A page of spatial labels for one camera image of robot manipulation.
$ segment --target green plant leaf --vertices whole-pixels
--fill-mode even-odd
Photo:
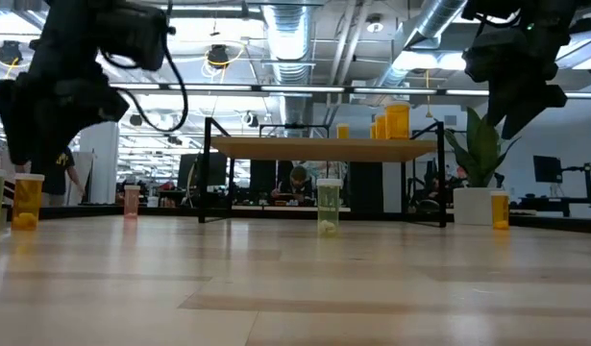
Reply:
[[[480,117],[477,111],[468,107],[468,125],[466,127],[466,142],[468,144],[468,151],[472,153],[472,149],[475,146],[475,138],[477,137],[477,131],[479,130]]]
[[[506,148],[506,151],[504,154],[500,155],[500,157],[498,158],[498,160],[496,161],[496,167],[494,167],[494,171],[496,171],[496,169],[498,169],[498,167],[500,167],[503,162],[506,159],[506,155],[508,154],[508,151],[510,150],[510,148],[513,147],[513,145],[515,145],[515,143],[517,143],[519,141],[519,139],[521,139],[521,137],[516,138],[515,140],[513,140],[510,144],[508,144],[508,147]]]
[[[456,161],[468,173],[468,182],[472,187],[480,187],[481,173],[477,162],[468,154],[468,152],[459,145],[456,135],[450,131],[445,131],[445,137],[449,144],[453,147],[456,154]]]
[[[473,141],[473,148],[470,155],[480,166],[481,172],[488,172],[496,167],[498,161],[498,142],[500,136],[496,129],[489,125],[484,117]]]

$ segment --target person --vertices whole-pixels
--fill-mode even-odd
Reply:
[[[80,196],[84,196],[86,191],[80,182],[80,178],[75,169],[75,161],[71,150],[66,147],[64,151],[56,159],[56,164],[50,165],[45,171],[38,171],[40,164],[31,165],[31,173],[43,174],[45,181],[43,181],[41,204],[45,207],[61,207],[64,205],[64,194],[66,193],[66,178],[64,172],[68,174],[71,182],[77,187]],[[15,171],[23,173],[24,166],[16,166]]]
[[[306,197],[312,197],[312,181],[308,178],[308,172],[301,166],[295,166],[291,170],[288,181],[278,183],[278,188],[272,191],[273,198],[279,198],[281,195],[293,195],[293,199],[302,203]]]

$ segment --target wall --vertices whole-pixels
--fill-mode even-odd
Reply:
[[[563,167],[591,162],[591,101],[569,101],[564,109],[545,110],[518,136],[521,140],[499,169],[506,175],[506,190],[515,201],[526,193],[549,196],[550,185],[534,180],[532,157],[557,157]],[[565,172],[563,178],[562,189],[567,197],[585,197],[583,173]],[[571,213],[573,217],[591,218],[591,209],[585,205],[571,206]]]

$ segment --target lamp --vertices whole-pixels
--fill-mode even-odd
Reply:
[[[382,15],[380,13],[374,13],[368,15],[368,18],[365,20],[367,23],[367,30],[368,32],[375,34],[382,31],[383,25],[381,23]]]

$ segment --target wooden floor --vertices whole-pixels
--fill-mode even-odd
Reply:
[[[0,345],[591,345],[591,235],[122,217],[0,234]]]

